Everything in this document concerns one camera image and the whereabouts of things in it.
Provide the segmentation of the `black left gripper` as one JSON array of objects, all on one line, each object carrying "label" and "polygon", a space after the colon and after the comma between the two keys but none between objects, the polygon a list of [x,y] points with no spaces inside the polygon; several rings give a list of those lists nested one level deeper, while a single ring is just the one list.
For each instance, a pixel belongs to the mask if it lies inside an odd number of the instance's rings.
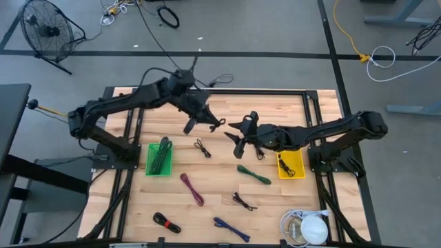
[{"label": "black left gripper", "polygon": [[201,91],[194,94],[185,93],[178,100],[178,109],[186,113],[190,119],[183,129],[184,134],[189,134],[198,123],[219,125],[221,122],[215,117],[206,105],[209,92]]}]

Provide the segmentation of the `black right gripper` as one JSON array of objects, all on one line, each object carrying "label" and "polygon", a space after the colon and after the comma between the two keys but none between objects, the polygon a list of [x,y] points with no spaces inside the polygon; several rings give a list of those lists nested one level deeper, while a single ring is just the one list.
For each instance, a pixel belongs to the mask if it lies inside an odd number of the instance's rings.
[{"label": "black right gripper", "polygon": [[[258,113],[251,111],[245,115],[241,122],[229,123],[230,127],[241,130],[244,139],[258,147],[266,147],[275,149],[281,143],[280,130],[278,126],[273,124],[258,124]],[[233,140],[235,148],[233,154],[236,158],[242,158],[244,153],[245,141],[237,135],[225,133],[225,135]]]}]

